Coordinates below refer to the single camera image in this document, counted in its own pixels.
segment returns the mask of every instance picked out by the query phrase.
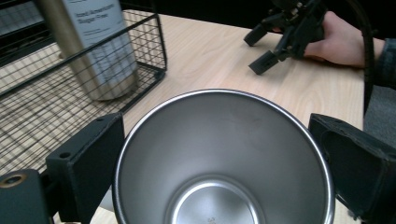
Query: white bottle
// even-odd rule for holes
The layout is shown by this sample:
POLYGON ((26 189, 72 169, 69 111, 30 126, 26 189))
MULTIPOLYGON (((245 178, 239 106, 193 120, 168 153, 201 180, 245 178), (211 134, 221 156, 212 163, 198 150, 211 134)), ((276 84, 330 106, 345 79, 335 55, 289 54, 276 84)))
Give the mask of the white bottle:
MULTIPOLYGON (((118 0, 37 0, 64 57, 126 27, 118 0)), ((70 63, 93 100, 111 100, 137 87, 137 63, 128 34, 120 35, 70 63)))

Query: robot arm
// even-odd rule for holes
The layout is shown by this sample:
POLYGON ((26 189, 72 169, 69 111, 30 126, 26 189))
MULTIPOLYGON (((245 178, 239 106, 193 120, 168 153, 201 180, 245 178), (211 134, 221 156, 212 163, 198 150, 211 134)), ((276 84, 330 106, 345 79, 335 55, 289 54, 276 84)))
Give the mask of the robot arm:
POLYGON ((260 75, 279 61, 289 57, 302 58, 308 43, 323 37, 321 24, 327 8, 320 0, 272 0, 276 8, 244 38, 254 46, 267 32, 280 28, 283 36, 274 52, 268 50, 249 67, 260 75))

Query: person's arm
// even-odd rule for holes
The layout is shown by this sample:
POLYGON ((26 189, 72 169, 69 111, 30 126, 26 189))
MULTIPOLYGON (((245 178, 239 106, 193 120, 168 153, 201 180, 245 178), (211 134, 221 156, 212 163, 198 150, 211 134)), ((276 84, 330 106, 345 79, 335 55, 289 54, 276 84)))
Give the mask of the person's arm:
MULTIPOLYGON (((322 23, 324 39, 310 43, 305 56, 354 67, 364 66, 364 44, 361 31, 333 12, 326 13, 322 23)), ((396 87, 396 42, 374 38, 375 84, 396 87)))

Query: stainless steel cup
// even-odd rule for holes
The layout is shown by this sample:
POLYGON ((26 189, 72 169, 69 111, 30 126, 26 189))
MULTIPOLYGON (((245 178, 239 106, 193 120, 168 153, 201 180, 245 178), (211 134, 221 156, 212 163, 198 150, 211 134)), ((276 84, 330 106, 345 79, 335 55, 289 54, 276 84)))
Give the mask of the stainless steel cup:
POLYGON ((194 91, 129 133, 113 185, 120 223, 332 223, 325 160, 305 126, 261 97, 194 91))

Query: gray carpet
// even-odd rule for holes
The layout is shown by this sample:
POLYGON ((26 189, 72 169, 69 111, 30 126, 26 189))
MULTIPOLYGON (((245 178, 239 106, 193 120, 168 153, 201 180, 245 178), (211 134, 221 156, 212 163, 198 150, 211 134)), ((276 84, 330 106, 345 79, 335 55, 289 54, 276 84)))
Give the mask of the gray carpet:
POLYGON ((363 130, 396 147, 396 91, 375 86, 364 116, 363 130))

